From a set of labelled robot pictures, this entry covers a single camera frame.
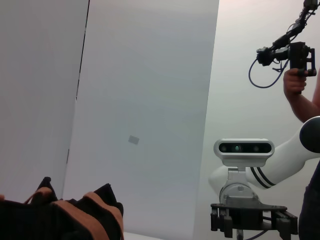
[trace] brown strap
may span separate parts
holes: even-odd
[[[104,227],[93,216],[81,211],[79,208],[73,206],[67,201],[59,200],[54,201],[52,204],[57,205],[71,218],[87,229],[90,232],[93,240],[110,240]]]
[[[121,215],[121,212],[118,208],[116,208],[115,206],[110,206],[108,204],[106,204],[101,197],[99,197],[98,194],[94,193],[94,192],[88,192],[86,195],[84,195],[85,198],[89,198],[92,201],[94,201],[96,204],[98,204],[101,208],[107,210],[109,213],[111,213],[115,220],[117,221],[120,229],[121,229],[121,239],[124,240],[124,219]]]
[[[41,193],[44,198],[47,198],[50,194],[52,194],[52,190],[48,187],[41,187],[37,191],[35,191],[34,194],[32,194],[25,202],[24,204],[28,204],[30,200],[38,193]]]

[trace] black bag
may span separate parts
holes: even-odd
[[[50,181],[45,177],[25,203],[0,196],[1,240],[123,240],[124,209],[110,184],[64,201]]]

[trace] person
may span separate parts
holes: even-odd
[[[320,116],[320,74],[317,76],[312,101],[300,94],[307,85],[308,72],[298,76],[298,69],[288,70],[283,77],[284,94],[293,113],[301,122]],[[302,210],[299,218],[300,240],[320,239],[320,162],[309,185],[305,189]]]

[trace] white wall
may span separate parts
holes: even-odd
[[[221,232],[210,231],[210,204],[218,197],[208,184],[208,177],[222,165],[214,154],[214,143],[221,138],[266,138],[280,145],[288,140],[301,123],[295,118],[283,94],[280,80],[269,89],[258,89],[248,80],[248,70],[256,57],[256,49],[269,47],[283,35],[299,16],[302,0],[220,0],[212,71],[205,122],[200,182],[196,204],[194,240],[225,239]],[[297,38],[317,51],[320,64],[318,15]],[[270,67],[256,65],[252,72],[257,84],[272,83],[277,73]],[[303,94],[311,99],[316,78],[307,80]],[[268,190],[256,190],[265,204],[287,206],[298,216],[303,194],[315,170],[317,160],[308,162],[297,175]],[[245,232],[245,238],[252,232]],[[277,232],[268,232],[259,240],[280,239]]]
[[[61,197],[88,0],[0,2],[0,193]]]
[[[126,231],[192,239],[217,12],[217,0],[91,1],[65,199],[110,183]]]

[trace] hand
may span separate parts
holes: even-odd
[[[304,76],[298,76],[298,69],[293,68],[285,72],[283,77],[284,94],[288,99],[298,97],[307,85],[308,72]]]

